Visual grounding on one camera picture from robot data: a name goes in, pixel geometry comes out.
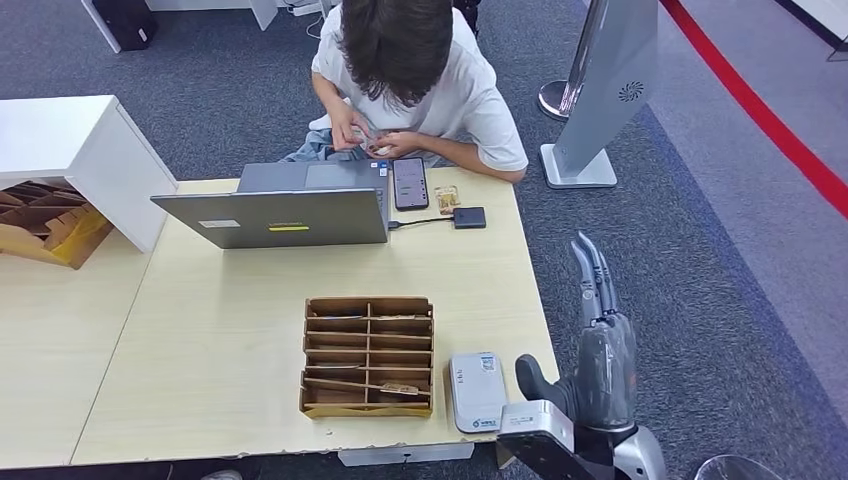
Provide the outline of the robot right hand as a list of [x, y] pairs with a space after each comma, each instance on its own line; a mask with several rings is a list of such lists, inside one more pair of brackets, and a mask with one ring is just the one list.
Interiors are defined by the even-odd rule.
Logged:
[[627, 430], [635, 424], [635, 331], [618, 308], [603, 252], [583, 232], [570, 246], [581, 271], [576, 366], [549, 382], [535, 357], [523, 354], [515, 361], [517, 383], [527, 400], [547, 400], [578, 425]]

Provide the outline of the person's left hand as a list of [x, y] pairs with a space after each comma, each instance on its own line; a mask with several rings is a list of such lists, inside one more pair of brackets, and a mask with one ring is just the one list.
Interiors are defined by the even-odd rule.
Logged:
[[370, 144], [367, 153], [372, 158], [394, 160], [422, 148], [423, 136], [411, 131], [389, 131]]

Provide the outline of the person's right hand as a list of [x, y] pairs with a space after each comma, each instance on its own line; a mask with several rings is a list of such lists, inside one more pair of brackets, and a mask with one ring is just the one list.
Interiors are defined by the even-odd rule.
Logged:
[[370, 141], [367, 122], [347, 102], [342, 99], [331, 100], [326, 110], [335, 150], [350, 150]]

